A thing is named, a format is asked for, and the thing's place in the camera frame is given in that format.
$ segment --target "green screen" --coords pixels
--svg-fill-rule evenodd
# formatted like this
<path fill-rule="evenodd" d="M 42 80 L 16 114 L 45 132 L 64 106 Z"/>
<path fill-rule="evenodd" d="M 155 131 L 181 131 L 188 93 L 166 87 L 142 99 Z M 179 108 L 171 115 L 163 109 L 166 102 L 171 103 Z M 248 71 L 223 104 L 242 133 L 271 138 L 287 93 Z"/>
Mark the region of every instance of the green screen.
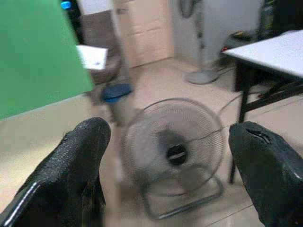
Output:
<path fill-rule="evenodd" d="M 0 1 L 0 119 L 91 89 L 58 0 Z"/>

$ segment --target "wooden door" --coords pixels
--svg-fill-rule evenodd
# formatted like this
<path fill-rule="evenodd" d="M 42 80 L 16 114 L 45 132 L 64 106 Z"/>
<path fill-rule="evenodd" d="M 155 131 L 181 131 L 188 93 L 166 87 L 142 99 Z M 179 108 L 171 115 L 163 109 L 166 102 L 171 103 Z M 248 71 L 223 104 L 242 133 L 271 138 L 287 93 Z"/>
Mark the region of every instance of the wooden door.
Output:
<path fill-rule="evenodd" d="M 167 0 L 113 0 L 130 67 L 173 56 Z"/>

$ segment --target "blue light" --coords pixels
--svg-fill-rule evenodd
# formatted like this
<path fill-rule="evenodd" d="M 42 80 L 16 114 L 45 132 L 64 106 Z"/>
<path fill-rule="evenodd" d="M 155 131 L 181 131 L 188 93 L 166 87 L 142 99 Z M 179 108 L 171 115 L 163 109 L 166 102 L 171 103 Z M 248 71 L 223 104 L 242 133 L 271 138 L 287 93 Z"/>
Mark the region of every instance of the blue light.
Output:
<path fill-rule="evenodd" d="M 62 9 L 69 9 L 70 7 L 71 7 L 71 2 L 70 1 L 61 2 L 61 8 Z"/>

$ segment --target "beige floor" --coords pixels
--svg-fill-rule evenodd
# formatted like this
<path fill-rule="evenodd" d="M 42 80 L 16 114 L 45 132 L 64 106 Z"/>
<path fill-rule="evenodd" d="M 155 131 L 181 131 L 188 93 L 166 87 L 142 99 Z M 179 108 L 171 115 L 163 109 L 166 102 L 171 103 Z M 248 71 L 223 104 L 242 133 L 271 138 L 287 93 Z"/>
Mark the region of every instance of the beige floor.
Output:
<path fill-rule="evenodd" d="M 196 70 L 188 64 L 167 59 L 131 70 L 134 83 L 134 106 L 143 108 L 169 97 L 188 97 L 218 112 L 239 93 L 232 92 L 233 71 L 221 75 L 212 84 L 198 86 L 184 82 L 183 76 Z M 254 90 L 263 90 L 257 86 Z M 239 100 L 230 104 L 221 119 L 228 137 L 228 126 L 237 119 Z M 303 135 L 298 125 L 303 124 L 303 97 L 295 96 L 268 105 L 248 114 L 247 119 L 280 133 L 298 152 L 303 149 Z M 91 116 L 109 120 L 105 106 L 92 107 L 84 96 L 46 106 L 39 110 L 0 122 L 0 211 L 34 170 L 35 166 L 60 141 L 63 134 Z M 231 153 L 226 141 L 223 163 L 217 175 L 225 186 L 223 196 L 193 211 L 176 215 L 164 221 L 153 221 L 145 212 L 138 191 L 119 178 L 117 154 L 120 151 L 121 129 L 111 123 L 112 138 L 101 162 L 101 183 L 107 200 L 107 226 L 263 226 L 243 188 L 239 174 L 234 185 L 227 184 Z"/>

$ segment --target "fan grille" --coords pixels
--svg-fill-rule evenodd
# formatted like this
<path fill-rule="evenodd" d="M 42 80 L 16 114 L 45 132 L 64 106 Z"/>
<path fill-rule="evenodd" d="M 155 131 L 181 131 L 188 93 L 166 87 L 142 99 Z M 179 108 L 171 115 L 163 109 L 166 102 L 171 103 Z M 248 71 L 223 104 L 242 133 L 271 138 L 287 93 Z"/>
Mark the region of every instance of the fan grille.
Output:
<path fill-rule="evenodd" d="M 186 161 L 174 166 L 167 152 L 179 144 L 187 151 Z M 123 166 L 136 185 L 174 196 L 186 193 L 180 183 L 184 176 L 193 177 L 192 189 L 213 176 L 223 157 L 224 142 L 221 122 L 209 108 L 174 98 L 154 103 L 137 114 L 126 129 L 122 145 Z"/>

